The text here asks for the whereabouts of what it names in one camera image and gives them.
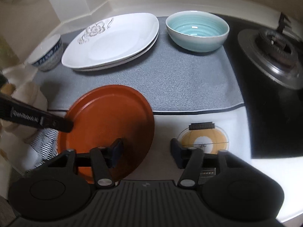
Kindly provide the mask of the silver gas burner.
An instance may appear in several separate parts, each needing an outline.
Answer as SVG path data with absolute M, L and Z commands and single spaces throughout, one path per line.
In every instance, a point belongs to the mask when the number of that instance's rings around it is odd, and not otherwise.
M 302 62 L 294 45 L 273 29 L 245 29 L 238 43 L 264 75 L 293 90 L 302 89 Z

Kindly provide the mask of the black gas stove top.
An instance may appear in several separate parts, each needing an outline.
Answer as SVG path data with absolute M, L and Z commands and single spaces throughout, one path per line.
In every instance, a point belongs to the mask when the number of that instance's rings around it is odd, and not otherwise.
M 248 113 L 252 158 L 302 156 L 302 90 L 291 90 L 263 74 L 245 55 L 238 34 L 260 24 L 223 15 L 230 27 L 224 49 Z

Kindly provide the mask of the black pan support grate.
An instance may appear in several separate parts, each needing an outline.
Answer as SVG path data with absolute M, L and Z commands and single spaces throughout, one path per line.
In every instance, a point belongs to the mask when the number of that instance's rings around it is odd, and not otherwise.
M 279 16 L 278 27 L 276 31 L 280 34 L 288 35 L 297 41 L 302 41 L 302 36 L 299 36 L 292 31 L 291 21 L 284 13 L 281 13 Z

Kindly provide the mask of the grey drying mat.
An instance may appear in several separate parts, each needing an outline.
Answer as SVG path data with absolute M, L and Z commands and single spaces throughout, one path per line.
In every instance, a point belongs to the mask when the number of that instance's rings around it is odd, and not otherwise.
M 204 112 L 243 106 L 244 100 L 224 48 L 197 54 L 177 46 L 169 37 L 165 17 L 159 18 L 156 43 L 128 63 L 100 71 L 73 71 L 58 65 L 38 72 L 51 111 L 68 110 L 85 93 L 105 85 L 125 85 L 139 91 L 152 110 Z

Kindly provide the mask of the blue white patterned bowl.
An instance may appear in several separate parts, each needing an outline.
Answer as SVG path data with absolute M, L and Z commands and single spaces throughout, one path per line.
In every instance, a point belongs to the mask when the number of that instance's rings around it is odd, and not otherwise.
M 55 34 L 43 40 L 27 57 L 25 63 L 46 72 L 54 69 L 60 62 L 64 46 L 60 34 Z

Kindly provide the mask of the white lower square plate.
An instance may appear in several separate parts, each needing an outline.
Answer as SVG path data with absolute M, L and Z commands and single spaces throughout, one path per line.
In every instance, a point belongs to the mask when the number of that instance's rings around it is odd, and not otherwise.
M 145 54 L 146 52 L 148 52 L 152 47 L 153 45 L 156 43 L 157 39 L 158 39 L 158 36 L 159 34 L 157 33 L 156 37 L 154 38 L 154 40 L 144 49 L 142 50 L 141 52 L 139 52 L 138 54 L 130 57 L 130 58 L 127 58 L 127 59 L 124 59 L 122 61 L 117 61 L 115 63 L 111 63 L 111 64 L 106 64 L 106 65 L 102 65 L 102 66 L 97 66 L 97 67 L 92 67 L 92 68 L 82 68 L 82 69 L 73 69 L 74 71 L 81 71 L 81 72 L 88 72 L 88 71 L 97 71 L 97 70 L 105 70 L 105 69 L 109 69 L 109 68 L 113 68 L 113 67 L 116 67 L 116 66 L 119 66 L 119 65 L 123 65 L 125 63 L 128 63 L 130 61 L 133 61 L 137 58 L 139 58 L 140 56 L 142 56 L 143 54 Z

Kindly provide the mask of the teal ceramic bowl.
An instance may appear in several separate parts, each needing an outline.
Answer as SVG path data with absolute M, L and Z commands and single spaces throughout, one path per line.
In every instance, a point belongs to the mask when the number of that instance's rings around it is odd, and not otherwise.
M 224 19 L 202 11 L 174 13 L 166 19 L 165 24 L 174 43 L 197 53 L 219 49 L 230 32 L 230 27 Z

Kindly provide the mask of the striped cloth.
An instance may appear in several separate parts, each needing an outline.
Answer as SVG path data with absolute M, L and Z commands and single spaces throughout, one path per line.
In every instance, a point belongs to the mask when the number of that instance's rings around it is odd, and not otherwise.
M 57 130 L 43 129 L 38 130 L 25 140 L 37 152 L 37 159 L 33 167 L 27 169 L 26 172 L 39 167 L 47 160 L 58 155 L 58 135 L 59 132 Z

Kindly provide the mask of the orange round plate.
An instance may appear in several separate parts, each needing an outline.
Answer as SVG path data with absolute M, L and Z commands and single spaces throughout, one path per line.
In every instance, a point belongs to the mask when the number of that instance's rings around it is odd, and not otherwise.
M 96 88 L 80 97 L 65 117 L 73 121 L 73 130 L 59 133 L 59 153 L 67 149 L 88 153 L 95 147 L 109 147 L 118 138 L 123 140 L 122 155 L 110 169 L 114 181 L 127 177 L 141 164 L 154 138 L 152 109 L 140 92 L 128 86 Z

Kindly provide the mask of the white floral square plate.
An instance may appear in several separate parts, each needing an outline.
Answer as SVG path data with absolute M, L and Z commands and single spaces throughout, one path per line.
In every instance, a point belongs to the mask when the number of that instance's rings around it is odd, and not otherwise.
M 158 31 L 159 21 L 151 13 L 104 19 L 88 26 L 69 43 L 62 64 L 78 70 L 122 61 L 147 48 Z

